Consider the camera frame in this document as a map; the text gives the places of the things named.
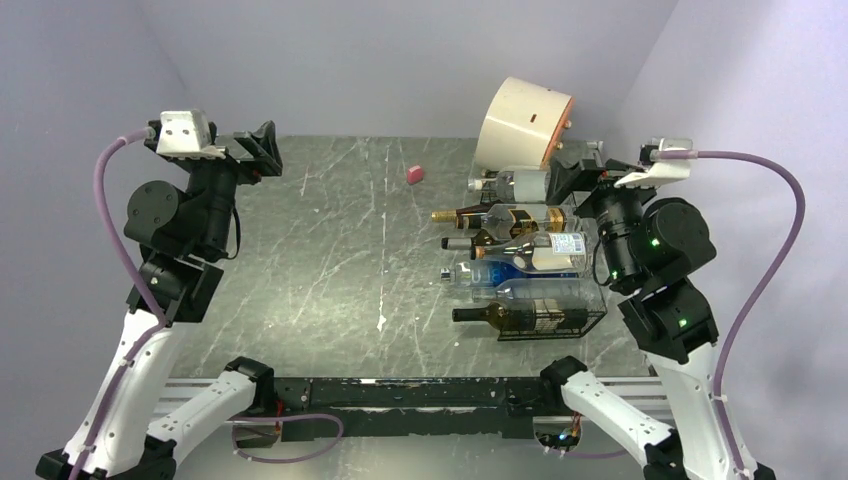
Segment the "cream cylindrical container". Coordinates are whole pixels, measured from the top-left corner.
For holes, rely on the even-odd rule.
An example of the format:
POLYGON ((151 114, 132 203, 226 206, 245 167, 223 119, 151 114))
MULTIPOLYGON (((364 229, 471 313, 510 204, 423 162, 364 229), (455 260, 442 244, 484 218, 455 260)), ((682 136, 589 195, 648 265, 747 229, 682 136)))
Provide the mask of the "cream cylindrical container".
POLYGON ((546 169, 571 126, 573 105, 569 94, 506 78, 483 119, 474 165, 490 171, 546 169))

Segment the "green wine bottle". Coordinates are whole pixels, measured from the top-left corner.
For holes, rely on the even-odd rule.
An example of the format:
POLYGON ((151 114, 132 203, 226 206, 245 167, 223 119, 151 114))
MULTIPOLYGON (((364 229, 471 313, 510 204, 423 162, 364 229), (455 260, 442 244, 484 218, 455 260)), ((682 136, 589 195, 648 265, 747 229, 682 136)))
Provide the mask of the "green wine bottle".
POLYGON ((486 323, 500 333, 579 333, 589 321, 584 305, 561 306, 555 300, 491 300, 477 307, 454 308, 454 323, 486 323))

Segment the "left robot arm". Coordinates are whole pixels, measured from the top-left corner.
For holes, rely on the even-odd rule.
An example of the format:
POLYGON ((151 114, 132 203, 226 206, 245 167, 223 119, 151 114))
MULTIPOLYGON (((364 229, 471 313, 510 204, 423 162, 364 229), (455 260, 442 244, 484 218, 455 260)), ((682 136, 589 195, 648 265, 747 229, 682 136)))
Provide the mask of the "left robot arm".
POLYGON ((93 181, 97 210, 133 286, 95 400, 66 445, 41 456, 39 478, 170 479, 226 421, 281 411, 273 369, 239 357, 188 402, 162 418, 154 415, 188 332, 204 320, 220 284, 221 262, 239 254, 237 188, 282 171, 272 121, 220 134, 198 110, 165 111, 100 154, 93 181), (189 179, 185 188, 165 181, 141 185, 128 201, 125 226, 117 229, 105 198, 105 169, 120 149, 138 142, 189 179))

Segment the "black base frame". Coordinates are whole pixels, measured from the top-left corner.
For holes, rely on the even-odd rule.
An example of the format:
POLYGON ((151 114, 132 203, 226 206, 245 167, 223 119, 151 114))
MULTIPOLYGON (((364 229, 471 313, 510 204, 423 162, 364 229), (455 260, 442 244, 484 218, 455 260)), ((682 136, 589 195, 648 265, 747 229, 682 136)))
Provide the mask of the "black base frame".
POLYGON ((492 434, 531 439, 538 419, 571 410, 540 377, 278 377, 284 441, 492 434))

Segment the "dark bottle brown label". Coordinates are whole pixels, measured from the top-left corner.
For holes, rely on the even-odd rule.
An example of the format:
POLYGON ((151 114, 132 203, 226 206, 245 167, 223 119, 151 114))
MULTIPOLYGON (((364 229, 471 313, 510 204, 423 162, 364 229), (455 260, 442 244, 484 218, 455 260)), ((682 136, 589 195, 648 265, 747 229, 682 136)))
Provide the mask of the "dark bottle brown label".
POLYGON ((480 230, 470 237, 443 237, 441 240, 443 250, 468 250, 494 244, 497 244, 497 240, 485 230, 480 230))

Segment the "clear plain bottle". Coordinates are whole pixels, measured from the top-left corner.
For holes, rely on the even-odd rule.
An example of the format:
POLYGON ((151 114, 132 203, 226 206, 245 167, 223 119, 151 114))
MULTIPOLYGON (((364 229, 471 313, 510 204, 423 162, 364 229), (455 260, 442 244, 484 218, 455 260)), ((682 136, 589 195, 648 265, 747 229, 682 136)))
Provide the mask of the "clear plain bottle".
POLYGON ((553 299, 593 302, 602 300, 600 288, 591 280, 581 278, 516 278, 495 287, 472 290, 474 302, 490 300, 553 299))

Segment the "blue square bottle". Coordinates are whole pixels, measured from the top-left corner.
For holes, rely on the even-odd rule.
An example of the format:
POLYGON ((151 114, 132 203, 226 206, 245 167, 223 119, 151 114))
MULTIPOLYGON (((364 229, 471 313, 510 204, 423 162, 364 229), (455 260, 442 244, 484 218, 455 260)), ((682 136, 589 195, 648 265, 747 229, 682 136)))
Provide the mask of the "blue square bottle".
POLYGON ((458 262, 453 266, 442 268, 438 277, 442 284, 454 287, 497 289, 515 286, 547 286, 562 281, 568 283, 581 278, 581 274, 573 272, 528 273, 508 263, 486 260, 458 262))

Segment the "clear bottle gold label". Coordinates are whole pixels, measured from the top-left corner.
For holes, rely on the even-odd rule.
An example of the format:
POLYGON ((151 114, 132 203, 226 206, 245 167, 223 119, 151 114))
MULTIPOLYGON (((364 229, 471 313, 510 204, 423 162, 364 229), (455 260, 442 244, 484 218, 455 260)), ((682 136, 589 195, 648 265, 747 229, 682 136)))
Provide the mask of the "clear bottle gold label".
POLYGON ((495 204, 484 213, 457 217, 456 227, 485 230, 494 240, 512 240, 534 231, 563 233, 575 231, 579 220, 569 208, 544 204, 495 204))

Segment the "clear bottle silver cap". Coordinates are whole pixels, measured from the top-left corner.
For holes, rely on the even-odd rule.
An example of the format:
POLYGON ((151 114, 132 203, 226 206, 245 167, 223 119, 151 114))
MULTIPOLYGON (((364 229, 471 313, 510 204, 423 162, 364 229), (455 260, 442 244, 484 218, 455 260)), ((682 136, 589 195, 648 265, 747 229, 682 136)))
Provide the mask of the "clear bottle silver cap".
POLYGON ((548 170, 484 170, 467 182, 469 192, 488 192, 503 203, 545 203, 551 172, 548 170))

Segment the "pink eraser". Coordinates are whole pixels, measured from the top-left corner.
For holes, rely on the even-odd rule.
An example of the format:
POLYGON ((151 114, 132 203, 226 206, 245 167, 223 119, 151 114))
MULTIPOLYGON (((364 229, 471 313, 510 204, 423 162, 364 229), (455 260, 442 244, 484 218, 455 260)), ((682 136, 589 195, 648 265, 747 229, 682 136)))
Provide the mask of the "pink eraser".
POLYGON ((413 165, 406 171, 406 181, 409 185, 420 183, 425 177, 425 171, 420 165, 413 165))

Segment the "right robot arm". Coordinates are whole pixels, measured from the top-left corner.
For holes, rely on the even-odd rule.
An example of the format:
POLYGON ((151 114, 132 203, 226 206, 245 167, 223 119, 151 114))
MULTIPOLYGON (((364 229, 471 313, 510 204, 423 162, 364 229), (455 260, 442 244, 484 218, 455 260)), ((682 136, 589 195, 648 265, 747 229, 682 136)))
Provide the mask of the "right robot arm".
POLYGON ((585 194, 576 213, 597 224, 609 286, 623 296, 619 311, 658 375, 672 422, 642 412, 570 356, 543 370, 540 402, 550 413, 569 409, 595 424, 647 479, 771 479, 774 471, 748 451, 719 391, 717 323, 690 281, 716 255, 708 226, 691 203, 628 184, 636 174, 615 160, 556 162, 548 194, 585 194))

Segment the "clear bottle white label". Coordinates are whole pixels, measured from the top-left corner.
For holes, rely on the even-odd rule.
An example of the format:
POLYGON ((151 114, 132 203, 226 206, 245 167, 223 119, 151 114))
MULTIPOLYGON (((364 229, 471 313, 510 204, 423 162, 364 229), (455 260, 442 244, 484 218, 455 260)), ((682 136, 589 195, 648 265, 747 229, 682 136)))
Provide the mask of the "clear bottle white label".
POLYGON ((469 257, 507 263, 530 274, 580 274, 589 263, 586 240, 580 232, 531 232, 506 243, 471 247, 469 257))

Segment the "brown bottle gold foil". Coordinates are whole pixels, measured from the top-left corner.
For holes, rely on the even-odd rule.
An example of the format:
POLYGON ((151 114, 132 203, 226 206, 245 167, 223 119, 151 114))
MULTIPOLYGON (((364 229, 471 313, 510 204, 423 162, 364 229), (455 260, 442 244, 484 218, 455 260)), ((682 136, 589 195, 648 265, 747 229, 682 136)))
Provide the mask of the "brown bottle gold foil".
POLYGON ((490 209, 491 204, 478 204, 459 209, 433 211, 430 219, 434 223, 453 223, 461 227, 464 218, 486 214, 490 209))

